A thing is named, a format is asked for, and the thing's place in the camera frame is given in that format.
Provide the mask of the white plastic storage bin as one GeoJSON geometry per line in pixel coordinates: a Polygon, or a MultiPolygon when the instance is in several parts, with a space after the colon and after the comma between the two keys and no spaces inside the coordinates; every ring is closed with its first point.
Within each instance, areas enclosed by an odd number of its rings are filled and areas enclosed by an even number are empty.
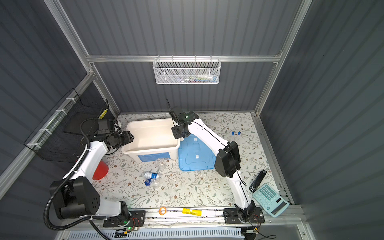
{"type": "Polygon", "coordinates": [[[173,126],[171,118],[128,123],[134,140],[121,148],[122,153],[141,162],[178,159],[180,140],[175,139],[173,126]]]}

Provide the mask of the clear glass flask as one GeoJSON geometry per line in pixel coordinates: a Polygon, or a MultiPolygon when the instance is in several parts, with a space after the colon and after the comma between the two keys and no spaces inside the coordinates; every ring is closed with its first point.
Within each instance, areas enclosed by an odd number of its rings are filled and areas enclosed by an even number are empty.
{"type": "Polygon", "coordinates": [[[160,159],[155,161],[156,171],[158,173],[163,172],[167,168],[167,160],[160,159]]]}

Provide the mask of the blue base graduated cylinder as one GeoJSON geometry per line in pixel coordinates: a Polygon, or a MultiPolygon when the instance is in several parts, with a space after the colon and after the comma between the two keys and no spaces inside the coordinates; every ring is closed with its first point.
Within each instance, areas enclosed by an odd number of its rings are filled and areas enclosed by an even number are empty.
{"type": "Polygon", "coordinates": [[[161,185],[159,179],[146,179],[146,180],[144,181],[144,183],[145,183],[145,185],[146,185],[147,187],[151,187],[151,188],[154,188],[154,189],[160,187],[160,185],[161,185]]]}

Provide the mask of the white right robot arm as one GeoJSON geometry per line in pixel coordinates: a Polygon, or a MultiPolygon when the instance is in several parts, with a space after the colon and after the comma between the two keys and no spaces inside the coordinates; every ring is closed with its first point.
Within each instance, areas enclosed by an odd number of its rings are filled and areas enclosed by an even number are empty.
{"type": "Polygon", "coordinates": [[[256,205],[249,196],[241,178],[241,158],[236,142],[229,142],[211,130],[195,112],[184,112],[178,106],[170,108],[169,114],[175,125],[172,133],[175,139],[195,135],[216,155],[215,170],[224,177],[235,198],[237,216],[242,223],[254,218],[256,205]]]}

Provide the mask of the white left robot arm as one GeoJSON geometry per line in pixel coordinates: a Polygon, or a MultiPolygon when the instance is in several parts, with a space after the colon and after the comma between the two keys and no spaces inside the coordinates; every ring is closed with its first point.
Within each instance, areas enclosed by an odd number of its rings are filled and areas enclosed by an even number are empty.
{"type": "Polygon", "coordinates": [[[110,119],[86,119],[80,131],[86,141],[84,151],[62,180],[52,182],[43,221],[54,231],[92,220],[126,226],[132,218],[127,204],[101,199],[91,181],[107,152],[132,143],[134,136],[110,119]]]}

